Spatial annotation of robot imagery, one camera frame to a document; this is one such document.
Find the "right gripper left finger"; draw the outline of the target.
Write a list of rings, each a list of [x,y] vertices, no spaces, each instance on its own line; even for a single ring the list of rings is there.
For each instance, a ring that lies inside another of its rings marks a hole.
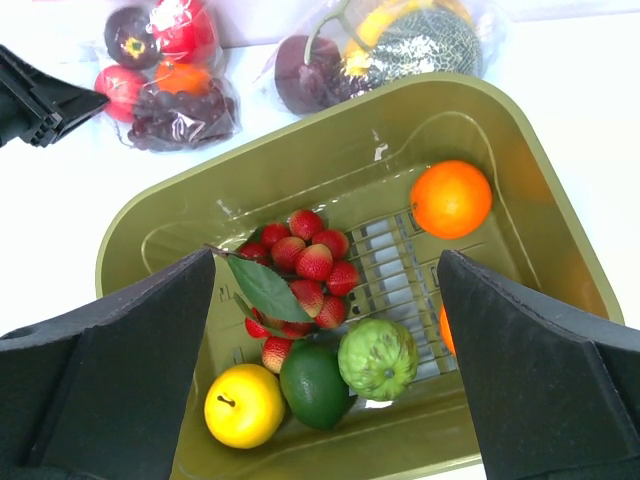
[[[1,339],[5,479],[170,476],[215,278],[200,250]]]

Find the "clear zip bag orange seal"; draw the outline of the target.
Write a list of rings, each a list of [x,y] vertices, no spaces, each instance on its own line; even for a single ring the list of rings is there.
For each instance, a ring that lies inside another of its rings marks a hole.
[[[240,130],[209,1],[112,1],[93,41],[94,88],[118,140],[140,151],[199,150]]]

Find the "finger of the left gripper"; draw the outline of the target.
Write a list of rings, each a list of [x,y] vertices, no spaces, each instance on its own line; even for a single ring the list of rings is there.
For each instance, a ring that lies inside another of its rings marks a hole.
[[[15,138],[45,148],[68,135],[109,104],[109,98],[33,67],[1,48],[1,144]]]

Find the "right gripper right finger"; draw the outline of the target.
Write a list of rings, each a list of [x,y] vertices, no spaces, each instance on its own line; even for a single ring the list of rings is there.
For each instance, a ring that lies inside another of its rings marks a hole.
[[[635,479],[639,333],[455,251],[442,299],[490,479]]]

